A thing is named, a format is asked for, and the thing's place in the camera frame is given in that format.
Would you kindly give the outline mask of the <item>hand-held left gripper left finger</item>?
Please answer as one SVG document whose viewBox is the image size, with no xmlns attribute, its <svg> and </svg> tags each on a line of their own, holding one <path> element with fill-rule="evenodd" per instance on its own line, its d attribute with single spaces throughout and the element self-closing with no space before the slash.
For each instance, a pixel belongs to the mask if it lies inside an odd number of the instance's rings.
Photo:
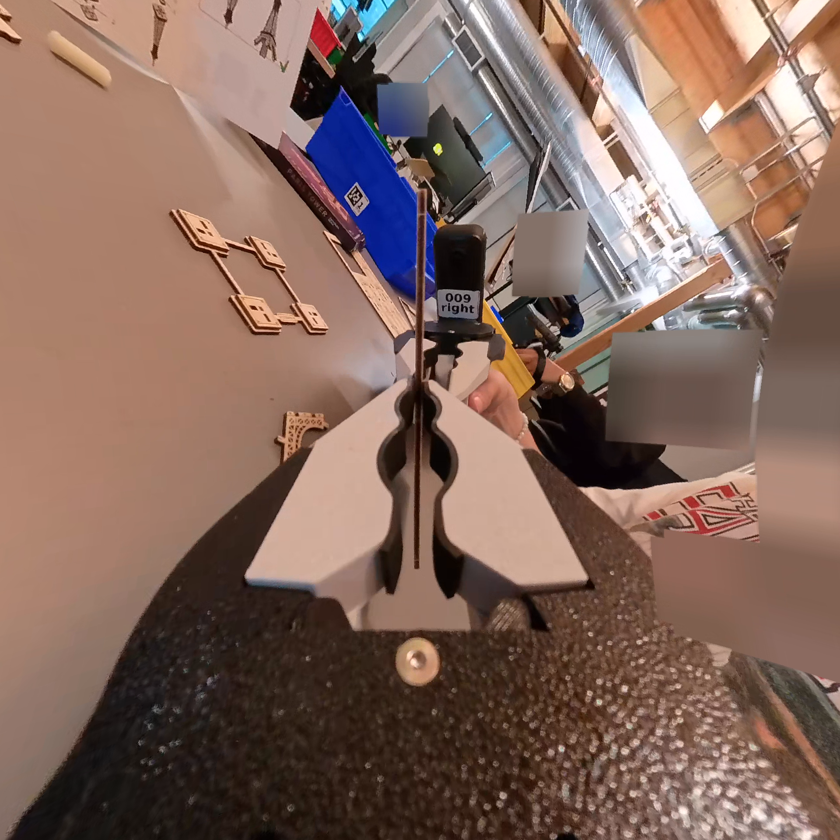
<svg viewBox="0 0 840 840">
<path fill-rule="evenodd" d="M 379 594 L 393 594 L 413 550 L 406 500 L 414 381 L 399 381 L 326 433 L 301 467 L 245 573 L 254 587 L 336 602 L 353 629 Z"/>
</svg>

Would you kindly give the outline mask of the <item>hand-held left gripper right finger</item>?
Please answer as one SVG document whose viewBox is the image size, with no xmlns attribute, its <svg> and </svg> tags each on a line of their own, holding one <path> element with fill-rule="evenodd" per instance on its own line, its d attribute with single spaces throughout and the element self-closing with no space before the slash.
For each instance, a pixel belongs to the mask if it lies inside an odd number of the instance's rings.
<svg viewBox="0 0 840 840">
<path fill-rule="evenodd" d="M 434 381 L 418 411 L 418 628 L 590 581 L 522 447 Z"/>
</svg>

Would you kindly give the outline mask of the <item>thin wooden puzzle sheet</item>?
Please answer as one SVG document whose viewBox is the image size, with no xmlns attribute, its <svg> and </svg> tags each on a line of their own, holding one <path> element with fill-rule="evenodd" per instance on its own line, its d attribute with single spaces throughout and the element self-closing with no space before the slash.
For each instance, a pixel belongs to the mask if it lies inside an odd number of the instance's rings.
<svg viewBox="0 0 840 840">
<path fill-rule="evenodd" d="M 421 563 L 421 484 L 424 432 L 424 300 L 426 290 L 427 194 L 416 195 L 415 350 L 413 385 L 413 568 Z"/>
</svg>

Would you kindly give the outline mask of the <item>person's right hand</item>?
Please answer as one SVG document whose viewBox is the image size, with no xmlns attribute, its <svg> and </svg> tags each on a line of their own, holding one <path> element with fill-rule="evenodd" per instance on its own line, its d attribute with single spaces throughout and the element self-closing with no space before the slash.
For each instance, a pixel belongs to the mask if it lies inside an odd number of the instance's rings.
<svg viewBox="0 0 840 840">
<path fill-rule="evenodd" d="M 486 380 L 469 395 L 467 405 L 521 448 L 536 448 L 529 420 L 520 409 L 513 388 L 498 371 L 489 370 Z"/>
</svg>

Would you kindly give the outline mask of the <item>yellow plastic bin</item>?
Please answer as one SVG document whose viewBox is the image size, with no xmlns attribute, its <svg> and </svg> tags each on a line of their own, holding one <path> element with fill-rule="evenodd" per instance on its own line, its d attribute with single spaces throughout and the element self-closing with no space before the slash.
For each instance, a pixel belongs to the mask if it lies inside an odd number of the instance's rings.
<svg viewBox="0 0 840 840">
<path fill-rule="evenodd" d="M 484 323 L 493 327 L 496 335 L 505 343 L 503 355 L 499 359 L 493 360 L 490 366 L 506 378 L 520 401 L 533 388 L 534 379 L 516 352 L 513 341 L 502 326 L 500 319 L 487 302 L 483 304 L 482 318 Z"/>
</svg>

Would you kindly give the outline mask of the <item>laser-cut wooden parts sheet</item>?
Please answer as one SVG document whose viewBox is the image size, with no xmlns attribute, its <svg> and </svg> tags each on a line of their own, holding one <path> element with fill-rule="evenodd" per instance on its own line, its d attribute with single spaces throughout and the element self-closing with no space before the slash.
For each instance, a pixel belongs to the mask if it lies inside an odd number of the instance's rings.
<svg viewBox="0 0 840 840">
<path fill-rule="evenodd" d="M 391 336 L 398 338 L 405 333 L 412 332 L 413 327 L 406 318 L 404 310 L 383 288 L 364 257 L 357 251 L 345 251 L 338 238 L 329 231 L 325 230 L 322 234 L 331 244 L 345 269 L 348 270 L 351 278 L 371 304 Z"/>
</svg>

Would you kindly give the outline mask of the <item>black monitor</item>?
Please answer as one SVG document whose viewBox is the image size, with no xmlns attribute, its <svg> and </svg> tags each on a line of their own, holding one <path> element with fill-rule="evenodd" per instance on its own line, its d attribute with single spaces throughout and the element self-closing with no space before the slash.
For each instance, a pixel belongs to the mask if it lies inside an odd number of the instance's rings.
<svg viewBox="0 0 840 840">
<path fill-rule="evenodd" d="M 490 175 L 478 148 L 444 105 L 431 113 L 426 135 L 417 141 L 420 155 L 432 168 L 433 188 L 451 209 L 478 201 L 490 188 Z"/>
</svg>

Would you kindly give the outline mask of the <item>person's white printed t-shirt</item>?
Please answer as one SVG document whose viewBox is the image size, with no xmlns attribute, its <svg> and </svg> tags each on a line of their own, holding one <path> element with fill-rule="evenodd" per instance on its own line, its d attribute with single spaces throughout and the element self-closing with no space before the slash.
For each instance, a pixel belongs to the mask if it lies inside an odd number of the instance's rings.
<svg viewBox="0 0 840 840">
<path fill-rule="evenodd" d="M 583 492 L 647 553 L 652 539 L 667 531 L 760 540 L 757 478 L 737 470 L 650 488 Z"/>
</svg>

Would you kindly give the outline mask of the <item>silver ventilation pipe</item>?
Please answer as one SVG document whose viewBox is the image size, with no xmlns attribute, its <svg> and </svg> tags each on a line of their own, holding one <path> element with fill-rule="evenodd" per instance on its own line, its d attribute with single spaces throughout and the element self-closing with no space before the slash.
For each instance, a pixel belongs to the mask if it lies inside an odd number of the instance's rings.
<svg viewBox="0 0 840 840">
<path fill-rule="evenodd" d="M 638 254 L 612 195 L 623 177 L 548 47 L 518 2 L 454 1 L 481 59 L 473 69 L 520 151 L 532 159 L 548 151 L 543 190 L 558 208 L 589 212 L 587 264 L 608 300 L 618 301 L 638 268 Z"/>
</svg>

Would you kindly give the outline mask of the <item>blue plastic bin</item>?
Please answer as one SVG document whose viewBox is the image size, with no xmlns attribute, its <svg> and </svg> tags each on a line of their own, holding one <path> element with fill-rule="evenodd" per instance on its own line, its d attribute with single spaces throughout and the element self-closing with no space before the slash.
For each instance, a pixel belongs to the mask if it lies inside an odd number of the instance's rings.
<svg viewBox="0 0 840 840">
<path fill-rule="evenodd" d="M 306 151 L 364 235 L 366 250 L 383 277 L 414 298 L 417 194 L 341 87 Z"/>
</svg>

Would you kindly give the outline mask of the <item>purple puzzle box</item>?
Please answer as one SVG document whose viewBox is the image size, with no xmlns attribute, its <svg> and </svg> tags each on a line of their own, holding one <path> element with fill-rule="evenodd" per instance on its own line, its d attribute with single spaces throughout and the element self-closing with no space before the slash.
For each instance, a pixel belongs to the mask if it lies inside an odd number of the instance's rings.
<svg viewBox="0 0 840 840">
<path fill-rule="evenodd" d="M 365 237 L 350 212 L 336 198 L 303 149 L 283 133 L 277 146 L 270 146 L 278 171 L 318 218 L 325 230 L 339 240 L 346 252 L 362 252 Z"/>
</svg>

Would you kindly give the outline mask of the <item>wooden beam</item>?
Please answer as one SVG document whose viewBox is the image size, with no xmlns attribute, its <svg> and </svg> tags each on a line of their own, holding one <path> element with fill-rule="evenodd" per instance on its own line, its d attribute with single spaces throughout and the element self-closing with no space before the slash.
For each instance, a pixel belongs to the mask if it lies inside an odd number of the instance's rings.
<svg viewBox="0 0 840 840">
<path fill-rule="evenodd" d="M 732 269 L 728 263 L 724 259 L 718 259 L 612 326 L 564 351 L 556 361 L 561 368 L 567 371 L 578 369 L 584 362 L 609 350 L 612 347 L 615 335 L 644 331 L 648 325 L 657 319 L 664 317 L 664 315 L 731 276 Z"/>
</svg>

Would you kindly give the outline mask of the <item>white instruction sheet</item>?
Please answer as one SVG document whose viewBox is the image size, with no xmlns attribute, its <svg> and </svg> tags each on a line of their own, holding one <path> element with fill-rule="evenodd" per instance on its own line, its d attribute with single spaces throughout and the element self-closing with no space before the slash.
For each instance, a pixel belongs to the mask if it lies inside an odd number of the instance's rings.
<svg viewBox="0 0 840 840">
<path fill-rule="evenodd" d="M 58 1 L 174 88 L 277 146 L 317 1 Z"/>
</svg>

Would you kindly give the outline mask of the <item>white wax stick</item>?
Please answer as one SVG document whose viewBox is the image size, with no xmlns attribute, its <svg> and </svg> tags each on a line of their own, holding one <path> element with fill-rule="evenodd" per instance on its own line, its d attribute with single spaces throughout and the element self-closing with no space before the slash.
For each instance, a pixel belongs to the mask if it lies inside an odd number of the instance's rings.
<svg viewBox="0 0 840 840">
<path fill-rule="evenodd" d="M 50 30 L 46 42 L 49 51 L 56 58 L 73 67 L 100 88 L 107 90 L 111 87 L 112 75 L 110 70 L 58 31 Z"/>
</svg>

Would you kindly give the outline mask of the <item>large silver ventilation duct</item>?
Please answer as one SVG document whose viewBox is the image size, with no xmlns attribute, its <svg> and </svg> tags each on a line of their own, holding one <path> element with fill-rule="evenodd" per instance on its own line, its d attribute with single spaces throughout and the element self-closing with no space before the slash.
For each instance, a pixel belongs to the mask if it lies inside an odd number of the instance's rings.
<svg viewBox="0 0 840 840">
<path fill-rule="evenodd" d="M 656 183 L 690 229 L 716 246 L 733 282 L 685 305 L 695 320 L 723 324 L 734 311 L 743 329 L 767 332 L 778 275 L 750 223 L 755 204 L 739 168 L 702 127 L 678 81 L 643 31 L 635 2 L 562 3 L 606 98 L 636 142 Z"/>
</svg>

